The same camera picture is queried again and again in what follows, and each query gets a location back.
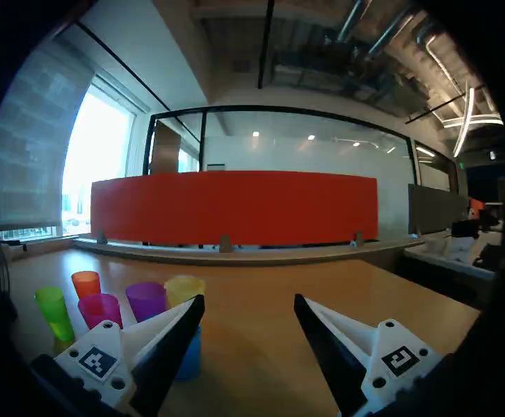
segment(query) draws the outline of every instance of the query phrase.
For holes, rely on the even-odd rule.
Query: purple plastic cup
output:
[[[166,310],[166,289],[156,282],[133,284],[125,294],[139,323]]]
[[[110,320],[123,328],[119,301],[113,295],[92,294],[79,300],[79,310],[89,329],[93,329],[104,320]]]

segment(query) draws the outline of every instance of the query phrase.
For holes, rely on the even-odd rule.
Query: plastic cup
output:
[[[100,294],[100,276],[98,272],[81,271],[71,275],[74,289],[77,291],[79,299],[87,295]]]
[[[139,323],[166,310],[166,289],[156,282],[128,286],[125,295]]]
[[[43,287],[36,291],[34,298],[54,336],[62,342],[73,340],[73,327],[65,307],[63,291],[57,287]]]
[[[164,285],[168,294],[168,301],[173,308],[196,295],[204,295],[206,283],[195,277],[175,277]]]
[[[92,294],[79,300],[79,310],[90,330],[104,320],[110,320],[123,328],[119,301],[113,295]]]
[[[200,375],[200,326],[185,352],[181,366],[175,375],[177,381],[187,381]]]

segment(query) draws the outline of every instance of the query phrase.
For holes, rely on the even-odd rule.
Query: curved light fixture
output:
[[[473,103],[474,103],[474,88],[466,88],[467,100],[465,101],[465,112],[463,114],[463,124],[459,130],[459,136],[457,137],[456,146],[454,147],[454,158],[457,158],[459,152],[461,152],[461,147],[465,142],[467,137],[467,132],[469,131],[469,123],[471,121],[471,116],[473,116]]]
[[[454,119],[443,120],[442,123],[444,125],[444,129],[461,126],[463,124],[463,117],[455,117]],[[472,116],[469,124],[504,124],[504,122],[498,114],[489,114]]]
[[[423,147],[417,146],[415,149],[416,149],[417,151],[422,152],[423,154],[427,154],[428,156],[430,156],[430,157],[432,157],[432,158],[435,156],[435,154],[433,154],[432,152],[430,152],[430,151],[429,151],[429,150],[427,150],[427,149],[424,149]]]

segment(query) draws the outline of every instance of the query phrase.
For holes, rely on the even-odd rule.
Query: window blind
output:
[[[0,230],[61,223],[65,155],[93,76],[54,41],[17,73],[0,107]]]

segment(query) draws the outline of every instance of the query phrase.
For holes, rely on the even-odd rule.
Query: green plastic cup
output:
[[[63,291],[57,287],[44,287],[36,291],[34,298],[55,337],[62,342],[73,340],[73,327],[65,307]]]

